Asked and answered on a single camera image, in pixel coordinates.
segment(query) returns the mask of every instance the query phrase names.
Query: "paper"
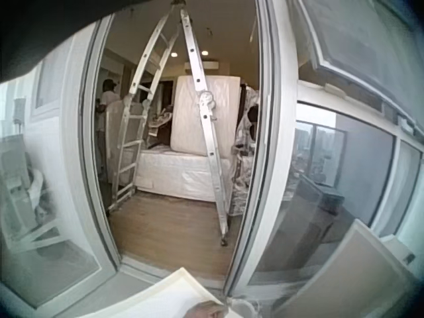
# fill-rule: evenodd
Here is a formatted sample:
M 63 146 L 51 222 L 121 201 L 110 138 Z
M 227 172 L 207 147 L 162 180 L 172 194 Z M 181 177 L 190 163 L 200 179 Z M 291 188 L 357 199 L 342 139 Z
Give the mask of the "paper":
M 221 303 L 187 270 L 180 268 L 152 287 L 84 318 L 182 318 L 194 305 L 213 300 Z M 242 318 L 231 309 L 225 318 Z

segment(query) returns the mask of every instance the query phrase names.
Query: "hand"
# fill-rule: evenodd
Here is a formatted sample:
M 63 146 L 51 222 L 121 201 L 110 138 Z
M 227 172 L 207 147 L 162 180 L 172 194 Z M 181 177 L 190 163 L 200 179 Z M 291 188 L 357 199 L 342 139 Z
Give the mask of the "hand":
M 224 318 L 228 308 L 212 300 L 198 303 L 187 311 L 184 318 Z

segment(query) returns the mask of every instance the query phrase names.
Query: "sliding door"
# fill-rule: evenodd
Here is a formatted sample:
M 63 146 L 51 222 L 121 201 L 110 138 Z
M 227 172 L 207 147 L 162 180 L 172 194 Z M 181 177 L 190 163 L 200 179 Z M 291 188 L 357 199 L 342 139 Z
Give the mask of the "sliding door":
M 95 30 L 0 85 L 0 287 L 16 316 L 52 317 L 115 273 L 81 163 L 81 83 Z

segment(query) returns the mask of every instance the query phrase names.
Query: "ladder rung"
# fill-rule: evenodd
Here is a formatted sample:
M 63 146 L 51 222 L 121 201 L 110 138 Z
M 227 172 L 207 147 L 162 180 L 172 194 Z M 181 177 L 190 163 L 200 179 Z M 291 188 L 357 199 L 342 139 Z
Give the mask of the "ladder rung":
M 162 40 L 165 42 L 166 47 L 169 48 L 170 47 L 170 43 L 169 43 L 168 39 L 164 36 L 163 33 L 160 33 L 159 35 L 162 38 Z
M 134 168 L 136 166 L 136 162 L 134 162 L 133 164 L 130 164 L 129 166 L 126 166 L 125 168 L 122 168 L 121 170 L 119 170 L 120 174 L 123 174 L 124 172 L 126 172 L 127 170 L 130 170 L 131 168 Z
M 138 88 L 141 89 L 141 90 L 143 90 L 143 91 L 146 91 L 146 92 L 150 93 L 150 88 L 147 88 L 146 86 L 139 85 Z
M 131 147 L 131 146 L 135 146 L 136 144 L 141 144 L 141 140 L 134 140 L 134 141 L 130 141 L 127 142 L 126 144 L 123 144 L 123 147 Z
M 157 70 L 160 70 L 160 65 L 158 64 L 158 63 L 156 63 L 156 61 L 154 61 L 153 59 L 152 59 L 152 57 L 149 57 L 148 58 L 148 61 L 157 69 Z
M 118 191 L 118 195 L 121 195 L 122 193 L 126 192 L 128 189 L 131 189 L 133 187 L 133 183 L 131 182 L 129 185 L 126 185 L 123 189 L 120 189 Z
M 120 197 L 118 200 L 117 200 L 117 204 L 118 203 L 120 203 L 120 202 L 122 202 L 122 201 L 124 201 L 127 197 L 129 197 L 129 196 L 131 196 L 131 191 L 129 191 L 129 192 L 126 192 L 126 194 L 124 194 L 122 197 Z

